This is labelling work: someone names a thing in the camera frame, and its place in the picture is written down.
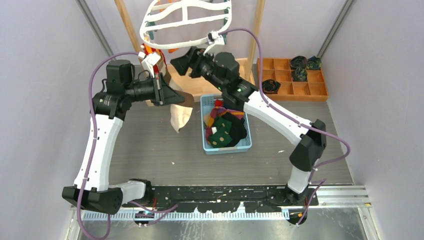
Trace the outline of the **beige brown-cuffed sock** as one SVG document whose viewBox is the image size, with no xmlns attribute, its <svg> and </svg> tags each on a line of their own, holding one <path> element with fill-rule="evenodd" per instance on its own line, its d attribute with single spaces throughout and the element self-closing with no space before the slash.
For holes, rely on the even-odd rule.
<svg viewBox="0 0 424 240">
<path fill-rule="evenodd" d="M 179 133 L 180 130 L 188 123 L 191 118 L 194 108 L 194 96 L 188 92 L 183 91 L 169 73 L 166 66 L 166 60 L 163 53 L 160 53 L 161 60 L 159 61 L 159 71 L 164 74 L 165 82 L 181 96 L 184 97 L 184 102 L 170 105 L 170 123 L 172 128 Z"/>
</svg>

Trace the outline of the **red santa sock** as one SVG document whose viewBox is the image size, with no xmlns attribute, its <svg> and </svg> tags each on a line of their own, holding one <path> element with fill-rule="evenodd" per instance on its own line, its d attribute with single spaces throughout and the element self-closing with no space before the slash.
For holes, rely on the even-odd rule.
<svg viewBox="0 0 424 240">
<path fill-rule="evenodd" d="M 224 102 L 220 99 L 216 99 L 214 102 L 214 106 L 215 107 L 219 107 L 219 108 L 223 108 L 224 107 Z"/>
</svg>

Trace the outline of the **purple striped sock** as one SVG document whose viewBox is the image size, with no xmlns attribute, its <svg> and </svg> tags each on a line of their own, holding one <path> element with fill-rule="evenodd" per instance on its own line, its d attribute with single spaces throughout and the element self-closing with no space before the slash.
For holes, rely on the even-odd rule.
<svg viewBox="0 0 424 240">
<path fill-rule="evenodd" d="M 223 116 L 226 113 L 231 113 L 236 116 L 238 119 L 242 119 L 245 116 L 245 113 L 238 110 L 227 109 L 221 106 L 215 106 L 209 114 L 206 114 L 203 118 L 206 127 L 211 127 L 215 121 L 216 117 Z"/>
</svg>

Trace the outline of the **green dotted sock front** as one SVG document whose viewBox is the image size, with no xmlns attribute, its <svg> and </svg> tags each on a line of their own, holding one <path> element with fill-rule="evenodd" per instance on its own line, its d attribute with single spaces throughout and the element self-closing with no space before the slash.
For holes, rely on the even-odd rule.
<svg viewBox="0 0 424 240">
<path fill-rule="evenodd" d="M 232 127 L 232 122 L 229 120 L 226 120 L 223 117 L 217 116 L 214 119 L 212 126 L 215 127 L 218 132 L 224 132 L 229 134 Z"/>
</svg>

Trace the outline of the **green dotted sock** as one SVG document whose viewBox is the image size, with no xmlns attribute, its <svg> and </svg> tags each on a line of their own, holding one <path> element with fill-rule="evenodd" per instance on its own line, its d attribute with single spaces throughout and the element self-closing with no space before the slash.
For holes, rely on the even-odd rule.
<svg viewBox="0 0 424 240">
<path fill-rule="evenodd" d="M 226 120 L 223 117 L 217 116 L 214 119 L 212 126 L 215 127 L 218 132 L 224 132 L 229 134 L 232 127 L 232 122 L 229 120 Z"/>
<path fill-rule="evenodd" d="M 225 148 L 232 142 L 230 133 L 217 131 L 215 127 L 211 128 L 212 134 L 208 137 L 208 142 L 213 148 Z"/>
</svg>

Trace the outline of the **red snowflake sock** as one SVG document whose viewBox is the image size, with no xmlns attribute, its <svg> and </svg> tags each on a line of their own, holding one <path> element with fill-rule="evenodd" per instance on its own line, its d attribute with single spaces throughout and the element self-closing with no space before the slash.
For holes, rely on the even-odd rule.
<svg viewBox="0 0 424 240">
<path fill-rule="evenodd" d="M 157 53 L 160 56 L 160 60 L 162 62 L 164 61 L 164 55 L 163 55 L 163 52 L 160 49 L 152 48 L 148 45 L 145 45 L 144 43 L 142 43 L 140 45 L 140 47 L 144 51 L 144 54 L 146 56 L 149 55 L 149 54 L 152 54 L 152 53 Z"/>
</svg>

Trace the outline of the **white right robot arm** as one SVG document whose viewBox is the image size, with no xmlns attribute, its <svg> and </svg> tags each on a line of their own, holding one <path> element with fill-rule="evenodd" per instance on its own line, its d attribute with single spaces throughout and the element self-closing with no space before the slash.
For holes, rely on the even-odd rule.
<svg viewBox="0 0 424 240">
<path fill-rule="evenodd" d="M 299 117 L 269 99 L 254 84 L 240 75 L 240 64 L 229 52 L 207 54 L 205 49 L 191 47 L 183 56 L 170 60 L 180 76 L 190 71 L 191 78 L 204 78 L 220 90 L 228 105 L 252 115 L 274 128 L 294 146 L 289 156 L 292 164 L 285 186 L 285 198 L 299 205 L 306 197 L 313 168 L 327 146 L 326 125 Z"/>
</svg>

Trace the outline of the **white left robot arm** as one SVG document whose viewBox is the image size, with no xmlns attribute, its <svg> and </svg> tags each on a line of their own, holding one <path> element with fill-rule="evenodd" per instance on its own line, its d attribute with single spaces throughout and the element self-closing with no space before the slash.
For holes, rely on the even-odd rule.
<svg viewBox="0 0 424 240">
<path fill-rule="evenodd" d="M 73 185 L 63 188 L 62 198 L 82 210 L 114 215 L 131 201 L 148 207 L 154 199 L 149 180 L 109 183 L 112 155 L 127 111 L 135 102 L 166 106 L 182 103 L 184 97 L 169 86 L 162 72 L 140 80 L 129 60 L 112 60 L 105 70 L 102 89 L 90 100 L 90 133 L 81 169 Z"/>
</svg>

